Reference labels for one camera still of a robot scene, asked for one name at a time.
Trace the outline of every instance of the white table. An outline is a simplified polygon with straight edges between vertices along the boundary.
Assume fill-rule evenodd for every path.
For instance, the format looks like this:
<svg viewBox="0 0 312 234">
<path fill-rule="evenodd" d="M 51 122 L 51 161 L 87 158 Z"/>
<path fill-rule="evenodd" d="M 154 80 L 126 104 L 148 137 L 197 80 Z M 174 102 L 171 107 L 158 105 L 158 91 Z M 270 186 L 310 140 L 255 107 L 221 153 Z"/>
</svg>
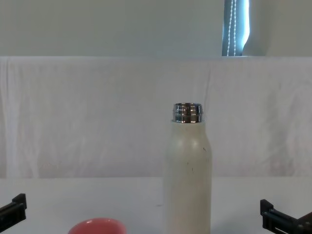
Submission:
<svg viewBox="0 0 312 234">
<path fill-rule="evenodd" d="M 129 234 L 160 234 L 160 178 L 0 179 L 0 206 L 26 193 L 27 219 L 5 234 L 66 234 L 92 217 L 121 220 Z M 260 199 L 294 217 L 312 211 L 312 178 L 214 178 L 212 234 L 269 234 Z"/>
</svg>

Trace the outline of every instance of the white cloth backdrop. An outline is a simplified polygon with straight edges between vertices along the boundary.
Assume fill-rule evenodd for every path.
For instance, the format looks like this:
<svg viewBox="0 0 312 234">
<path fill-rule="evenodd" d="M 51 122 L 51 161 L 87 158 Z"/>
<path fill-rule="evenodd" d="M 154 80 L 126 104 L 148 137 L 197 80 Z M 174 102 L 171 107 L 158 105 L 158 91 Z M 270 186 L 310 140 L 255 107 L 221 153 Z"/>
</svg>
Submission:
<svg viewBox="0 0 312 234">
<path fill-rule="evenodd" d="M 159 176 L 201 102 L 215 176 L 312 176 L 312 58 L 0 58 L 0 176 Z"/>
</svg>

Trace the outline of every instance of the metal bottle neck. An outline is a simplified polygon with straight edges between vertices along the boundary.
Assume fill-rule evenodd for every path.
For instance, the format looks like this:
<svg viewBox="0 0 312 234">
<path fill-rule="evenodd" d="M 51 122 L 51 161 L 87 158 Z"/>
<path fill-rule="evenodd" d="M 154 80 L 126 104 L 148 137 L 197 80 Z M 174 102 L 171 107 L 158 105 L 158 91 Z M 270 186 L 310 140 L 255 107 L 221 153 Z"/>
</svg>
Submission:
<svg viewBox="0 0 312 234">
<path fill-rule="evenodd" d="M 173 109 L 173 122 L 177 123 L 201 123 L 203 107 L 199 103 L 176 103 Z"/>
</svg>

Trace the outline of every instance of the white water bottle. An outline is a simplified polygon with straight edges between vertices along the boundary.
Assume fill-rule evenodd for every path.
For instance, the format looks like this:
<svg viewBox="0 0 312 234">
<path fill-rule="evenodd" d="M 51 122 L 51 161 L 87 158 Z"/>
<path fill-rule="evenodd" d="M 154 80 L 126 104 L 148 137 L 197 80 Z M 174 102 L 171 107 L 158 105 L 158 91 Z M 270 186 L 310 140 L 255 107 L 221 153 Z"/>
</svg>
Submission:
<svg viewBox="0 0 312 234">
<path fill-rule="evenodd" d="M 164 234 L 210 234 L 211 148 L 202 105 L 174 105 L 164 161 Z"/>
</svg>

